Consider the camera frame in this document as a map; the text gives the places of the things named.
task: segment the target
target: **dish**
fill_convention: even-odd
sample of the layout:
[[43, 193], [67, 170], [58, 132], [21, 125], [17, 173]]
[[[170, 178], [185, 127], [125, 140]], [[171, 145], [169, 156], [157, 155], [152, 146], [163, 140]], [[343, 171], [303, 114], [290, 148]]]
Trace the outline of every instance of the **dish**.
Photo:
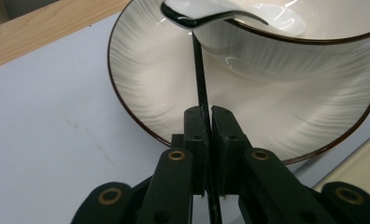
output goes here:
[[[129, 114], [158, 140], [183, 133], [183, 112], [197, 105], [192, 36], [160, 12], [161, 0], [134, 0], [113, 28], [108, 65]], [[224, 70], [204, 55], [209, 102], [234, 112], [254, 147], [284, 163], [332, 148], [370, 111], [370, 46], [317, 78], [263, 83]]]

